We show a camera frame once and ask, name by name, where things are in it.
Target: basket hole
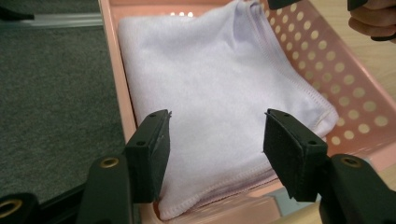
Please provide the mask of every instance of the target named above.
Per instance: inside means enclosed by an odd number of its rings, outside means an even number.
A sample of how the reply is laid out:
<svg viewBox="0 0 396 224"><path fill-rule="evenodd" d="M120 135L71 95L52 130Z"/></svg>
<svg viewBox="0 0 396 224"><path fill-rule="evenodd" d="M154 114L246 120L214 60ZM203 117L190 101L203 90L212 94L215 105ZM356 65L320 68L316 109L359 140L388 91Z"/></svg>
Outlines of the basket hole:
<svg viewBox="0 0 396 224"><path fill-rule="evenodd" d="M340 103L341 106L347 106L347 105L349 105L350 100L349 100L348 97L343 96L343 97L340 98L339 103Z"/></svg>
<svg viewBox="0 0 396 224"><path fill-rule="evenodd" d="M337 120L337 126L342 127L346 124L346 121L343 118L339 118Z"/></svg>
<svg viewBox="0 0 396 224"><path fill-rule="evenodd" d="M294 28L294 23L289 24L289 32L293 32Z"/></svg>
<svg viewBox="0 0 396 224"><path fill-rule="evenodd" d="M291 44L291 42L289 42L287 45L286 45L286 50L291 50L293 48L293 44Z"/></svg>
<svg viewBox="0 0 396 224"><path fill-rule="evenodd" d="M353 139L355 137L355 134L352 131L345 131L344 132L344 137L347 140L351 140L351 139Z"/></svg>
<svg viewBox="0 0 396 224"><path fill-rule="evenodd" d="M326 48L327 48L327 41L326 41L326 40L321 40L321 41L318 43L318 48L319 48L319 49L326 49Z"/></svg>
<svg viewBox="0 0 396 224"><path fill-rule="evenodd" d="M289 16L288 15L284 15L283 18L282 18L282 22L286 23L286 22L288 22L288 20L289 20Z"/></svg>
<svg viewBox="0 0 396 224"><path fill-rule="evenodd" d="M318 63L315 64L315 69L317 69L318 71L320 71L320 70L323 69L323 66L324 66L323 63L318 62Z"/></svg>
<svg viewBox="0 0 396 224"><path fill-rule="evenodd" d="M298 51L294 51L291 57L293 58L293 60L297 60L300 57L300 54Z"/></svg>
<svg viewBox="0 0 396 224"><path fill-rule="evenodd" d="M377 116L374 120L374 123L378 127L384 127L388 125L388 118L385 116Z"/></svg>
<svg viewBox="0 0 396 224"><path fill-rule="evenodd" d="M275 18L274 18L274 17L270 19L270 24L271 24L271 25L274 25L274 24L275 24Z"/></svg>
<svg viewBox="0 0 396 224"><path fill-rule="evenodd" d="M337 137L337 136L334 136L334 137L332 138L332 143L333 143L335 146L338 146L338 145L341 144L341 139L340 139L339 137Z"/></svg>
<svg viewBox="0 0 396 224"><path fill-rule="evenodd" d="M329 99L329 95L328 95L326 92L323 92L321 95L322 95L326 100Z"/></svg>
<svg viewBox="0 0 396 224"><path fill-rule="evenodd" d="M301 39L301 33L300 33L300 32L297 32L297 33L294 35L294 39L295 39L296 41L299 41L299 40Z"/></svg>
<svg viewBox="0 0 396 224"><path fill-rule="evenodd" d="M329 51L329 52L326 54L326 59L327 59L327 61L332 61L332 60L334 60L334 59L335 59L335 52L334 52L334 51Z"/></svg>
<svg viewBox="0 0 396 224"><path fill-rule="evenodd" d="M301 21L303 17L304 17L304 13L302 11L297 13L297 21Z"/></svg>
<svg viewBox="0 0 396 224"><path fill-rule="evenodd" d="M347 113L347 116L350 118L350 119L358 119L359 118L359 112L357 111L357 110L350 110L348 113Z"/></svg>
<svg viewBox="0 0 396 224"><path fill-rule="evenodd" d="M285 41L286 41L286 35L285 35L285 34L282 34L282 35L280 36L280 41L282 41L282 42L285 42Z"/></svg>
<svg viewBox="0 0 396 224"><path fill-rule="evenodd" d="M296 4L296 3L293 3L293 4L290 6L290 12L294 12L296 9L297 9L297 4Z"/></svg>
<svg viewBox="0 0 396 224"><path fill-rule="evenodd" d="M276 28L275 28L275 33L279 34L279 32L280 32L280 26L277 25Z"/></svg>
<svg viewBox="0 0 396 224"><path fill-rule="evenodd" d="M352 83L354 83L355 82L355 78L352 76L352 75L346 75L345 77L344 77L344 83L346 84L346 85L350 85L350 84L352 84Z"/></svg>
<svg viewBox="0 0 396 224"><path fill-rule="evenodd" d="M364 96L364 94L366 93L366 91L364 90L364 88L360 88L360 87L358 87L358 88L356 88L354 91L353 91L353 96L355 96L356 98L361 98L361 97L363 97Z"/></svg>
<svg viewBox="0 0 396 224"><path fill-rule="evenodd" d="M317 54L314 52L314 51L310 51L309 53L308 53L308 59L309 60L314 60L315 58L317 57Z"/></svg>
<svg viewBox="0 0 396 224"><path fill-rule="evenodd" d="M301 44L301 49L302 49L302 50L308 49L308 42L304 41L304 42Z"/></svg>
<svg viewBox="0 0 396 224"><path fill-rule="evenodd" d="M334 68L336 72L340 73L344 71L345 65L343 63L337 63Z"/></svg>
<svg viewBox="0 0 396 224"><path fill-rule="evenodd" d="M313 77L314 77L314 73L312 73L312 72L306 72L305 73L305 78L307 80L312 79Z"/></svg>
<svg viewBox="0 0 396 224"><path fill-rule="evenodd" d="M314 83L312 83L312 87L318 91L320 89L320 82L314 81Z"/></svg>
<svg viewBox="0 0 396 224"><path fill-rule="evenodd" d="M370 132L370 126L368 126L367 124L360 124L358 130L360 133L368 133Z"/></svg>
<svg viewBox="0 0 396 224"><path fill-rule="evenodd" d="M331 80L332 80L332 74L331 73L325 73L323 75L323 81L330 82Z"/></svg>
<svg viewBox="0 0 396 224"><path fill-rule="evenodd" d="M315 40L319 37L319 31L315 30L311 33L311 39Z"/></svg>
<svg viewBox="0 0 396 224"><path fill-rule="evenodd" d="M376 103L374 103L373 101L367 101L363 104L363 108L367 112L373 112L376 110Z"/></svg>
<svg viewBox="0 0 396 224"><path fill-rule="evenodd" d="M306 64L305 64L304 61L301 61L301 62L298 63L298 67L299 67L300 69L305 69L305 66L306 66Z"/></svg>
<svg viewBox="0 0 396 224"><path fill-rule="evenodd" d="M309 28L311 28L311 21L304 22L304 29L309 30Z"/></svg>
<svg viewBox="0 0 396 224"><path fill-rule="evenodd" d="M332 94L337 94L340 92L340 90L341 90L341 87L338 84L334 84L330 87L330 91L332 92Z"/></svg>

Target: gray carpet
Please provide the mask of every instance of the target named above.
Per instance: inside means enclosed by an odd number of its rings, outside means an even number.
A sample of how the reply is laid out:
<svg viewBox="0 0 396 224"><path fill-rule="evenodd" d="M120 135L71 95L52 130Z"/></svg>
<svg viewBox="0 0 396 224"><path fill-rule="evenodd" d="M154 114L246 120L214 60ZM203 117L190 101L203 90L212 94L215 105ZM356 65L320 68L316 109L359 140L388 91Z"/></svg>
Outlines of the gray carpet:
<svg viewBox="0 0 396 224"><path fill-rule="evenodd" d="M99 10L96 0L0 6ZM44 202L83 183L96 158L123 146L102 27L0 32L0 197L33 192Z"/></svg>

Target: finger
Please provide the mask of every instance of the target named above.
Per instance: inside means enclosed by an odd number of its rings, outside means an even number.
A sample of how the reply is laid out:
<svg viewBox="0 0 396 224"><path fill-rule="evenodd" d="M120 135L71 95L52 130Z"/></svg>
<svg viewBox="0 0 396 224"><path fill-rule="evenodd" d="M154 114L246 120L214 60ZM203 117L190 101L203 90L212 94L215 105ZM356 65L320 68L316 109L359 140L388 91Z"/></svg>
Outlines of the finger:
<svg viewBox="0 0 396 224"><path fill-rule="evenodd" d="M367 1L366 4L364 4L364 7L371 10L377 10L377 9L395 7L395 6L396 6L396 0L369 0Z"/></svg>
<svg viewBox="0 0 396 224"><path fill-rule="evenodd" d="M395 26L387 26L387 27L378 27L372 26L360 21L355 20L354 18L350 18L348 22L349 26L355 31L369 36L390 36L396 33Z"/></svg>
<svg viewBox="0 0 396 224"><path fill-rule="evenodd" d="M396 24L396 7L387 7L379 10L358 7L351 11L350 15L358 21L373 26L390 26Z"/></svg>

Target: white towel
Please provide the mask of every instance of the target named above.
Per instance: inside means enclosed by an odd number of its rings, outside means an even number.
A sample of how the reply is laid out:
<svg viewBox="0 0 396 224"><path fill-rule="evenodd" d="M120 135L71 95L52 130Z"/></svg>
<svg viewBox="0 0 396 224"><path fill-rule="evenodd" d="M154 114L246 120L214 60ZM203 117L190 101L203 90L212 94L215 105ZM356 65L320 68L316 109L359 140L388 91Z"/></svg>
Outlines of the white towel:
<svg viewBox="0 0 396 224"><path fill-rule="evenodd" d="M276 177L262 153L268 108L322 137L338 119L292 69L256 1L198 18L125 18L119 40L137 122L172 111L161 219Z"/></svg>

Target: folded towel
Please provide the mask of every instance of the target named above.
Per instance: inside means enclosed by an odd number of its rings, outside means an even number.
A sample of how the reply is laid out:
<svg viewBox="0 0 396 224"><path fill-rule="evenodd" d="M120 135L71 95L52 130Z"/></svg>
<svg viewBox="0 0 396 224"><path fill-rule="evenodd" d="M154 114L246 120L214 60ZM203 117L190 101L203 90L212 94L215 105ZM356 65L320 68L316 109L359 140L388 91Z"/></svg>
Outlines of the folded towel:
<svg viewBox="0 0 396 224"><path fill-rule="evenodd" d="M268 108L319 136L338 119L292 69L257 1L198 18L125 18L119 41L137 122L172 111L161 219L276 178L262 153Z"/></svg>

